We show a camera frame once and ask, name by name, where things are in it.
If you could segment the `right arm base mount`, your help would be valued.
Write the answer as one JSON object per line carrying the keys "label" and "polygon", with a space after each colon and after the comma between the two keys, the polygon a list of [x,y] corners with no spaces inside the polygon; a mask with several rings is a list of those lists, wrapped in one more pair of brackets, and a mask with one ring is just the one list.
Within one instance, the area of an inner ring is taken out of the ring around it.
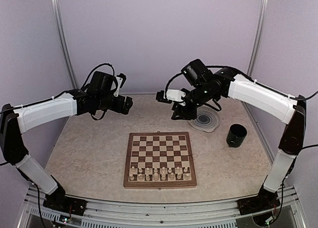
{"label": "right arm base mount", "polygon": [[239,199],[237,201],[240,215],[248,215],[272,209],[281,205],[280,200],[276,198],[266,198],[261,196],[253,196],[249,198]]}

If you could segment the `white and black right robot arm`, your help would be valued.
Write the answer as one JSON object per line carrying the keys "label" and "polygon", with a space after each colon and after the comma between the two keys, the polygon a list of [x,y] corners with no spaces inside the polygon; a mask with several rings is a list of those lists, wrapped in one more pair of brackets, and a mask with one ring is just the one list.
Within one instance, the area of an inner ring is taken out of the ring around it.
{"label": "white and black right robot arm", "polygon": [[163,97],[174,103],[173,120],[194,120],[198,107],[210,100],[217,102],[221,97],[229,97],[261,109],[286,125],[270,173],[254,199],[254,206],[265,210],[273,203],[277,190],[303,149],[306,99],[263,85],[236,68],[217,68],[218,71],[213,73],[211,67],[204,65],[200,59],[191,61],[181,70],[180,75],[194,87],[193,90],[166,87]]}

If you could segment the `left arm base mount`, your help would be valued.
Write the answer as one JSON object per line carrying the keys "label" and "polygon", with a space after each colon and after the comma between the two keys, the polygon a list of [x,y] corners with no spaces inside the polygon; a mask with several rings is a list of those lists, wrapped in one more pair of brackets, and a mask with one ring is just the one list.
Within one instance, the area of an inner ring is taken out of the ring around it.
{"label": "left arm base mount", "polygon": [[45,208],[78,216],[84,215],[86,205],[86,200],[68,196],[65,196],[61,202],[55,202],[53,199],[46,196],[43,202]]}

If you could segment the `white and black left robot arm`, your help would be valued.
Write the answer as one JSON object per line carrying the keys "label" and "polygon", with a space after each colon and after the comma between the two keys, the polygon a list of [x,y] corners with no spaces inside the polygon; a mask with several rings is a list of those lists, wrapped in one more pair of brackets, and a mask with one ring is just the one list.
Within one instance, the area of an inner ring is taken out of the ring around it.
{"label": "white and black left robot arm", "polygon": [[5,161],[36,184],[58,210],[70,205],[63,187],[50,176],[25,147],[22,134],[61,118],[111,110],[127,115],[133,105],[130,97],[119,94],[126,81],[124,74],[113,76],[94,72],[90,83],[81,89],[66,90],[57,96],[27,105],[3,106],[0,112],[0,148]]}

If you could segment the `white bishop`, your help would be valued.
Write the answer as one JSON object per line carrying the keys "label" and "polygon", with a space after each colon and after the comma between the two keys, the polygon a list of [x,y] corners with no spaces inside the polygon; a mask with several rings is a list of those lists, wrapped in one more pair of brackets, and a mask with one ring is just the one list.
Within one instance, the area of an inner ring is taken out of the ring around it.
{"label": "white bishop", "polygon": [[174,173],[173,173],[173,172],[171,172],[171,173],[169,174],[169,179],[170,179],[171,181],[173,181],[173,180],[175,179],[175,176],[174,176]]}

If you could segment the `white king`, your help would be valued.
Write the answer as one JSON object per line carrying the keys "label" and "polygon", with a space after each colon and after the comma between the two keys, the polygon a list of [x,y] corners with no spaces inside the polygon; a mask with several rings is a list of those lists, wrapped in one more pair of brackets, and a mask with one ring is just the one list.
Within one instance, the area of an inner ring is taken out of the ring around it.
{"label": "white king", "polygon": [[166,168],[165,167],[162,167],[160,169],[160,179],[162,181],[165,181],[166,180]]}

